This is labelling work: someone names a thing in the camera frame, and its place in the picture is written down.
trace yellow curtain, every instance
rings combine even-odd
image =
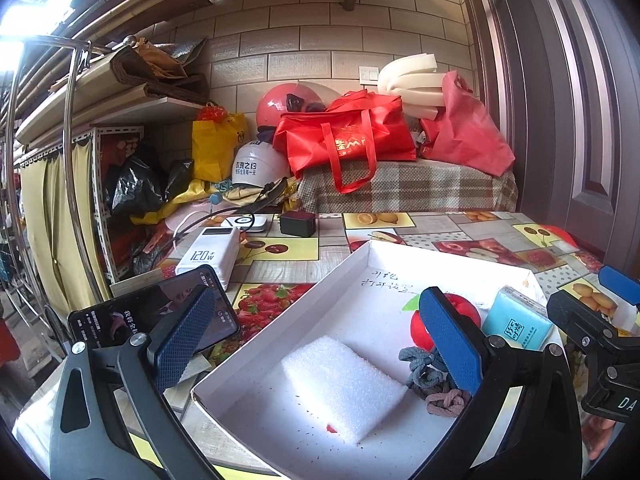
[[[92,226],[90,143],[74,147],[73,162],[82,236],[98,287],[109,298]],[[73,310],[100,303],[102,298],[94,298],[76,245],[66,203],[62,154],[22,170],[22,189],[29,244],[51,306],[66,319]]]

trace black smartphone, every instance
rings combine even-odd
[[[197,285],[214,291],[214,317],[198,343],[196,353],[212,347],[240,330],[234,312],[214,270],[202,265],[178,276],[140,288],[119,298],[69,314],[67,321],[74,341],[91,348],[119,346],[137,332],[150,333],[168,313],[180,307]]]

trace white cardboard box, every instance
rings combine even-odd
[[[328,335],[405,383],[409,366],[398,360],[398,352],[413,345],[412,312],[402,308],[412,295],[434,285],[469,299],[481,309],[483,319],[504,285],[546,304],[530,270],[368,242],[201,380],[191,391],[194,402],[229,437],[288,478],[409,478],[455,419],[430,415],[425,402],[407,390],[380,427],[359,446],[348,445],[313,418],[308,406],[300,405],[280,361]],[[555,327],[546,343],[550,341],[561,344]],[[495,454],[519,390],[512,388],[475,463]]]

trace plaid blanket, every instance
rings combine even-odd
[[[366,176],[367,164],[345,160],[345,183]],[[518,188],[511,171],[500,178],[465,166],[434,160],[379,162],[372,181],[359,190],[335,190],[329,166],[305,170],[298,200],[300,209],[318,213],[385,211],[515,211]]]

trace blue gripper pad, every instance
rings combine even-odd
[[[204,290],[198,290],[195,298],[190,294],[184,300],[187,305],[183,315],[154,354],[154,383],[161,393],[178,383],[213,318],[216,306],[215,290],[203,285],[201,287]]]
[[[471,341],[460,322],[461,316],[437,286],[430,286],[420,295],[420,319],[440,351],[449,373],[459,388],[475,395],[482,382],[482,353]]]
[[[600,285],[632,305],[640,304],[640,283],[613,267],[604,266],[598,273]]]

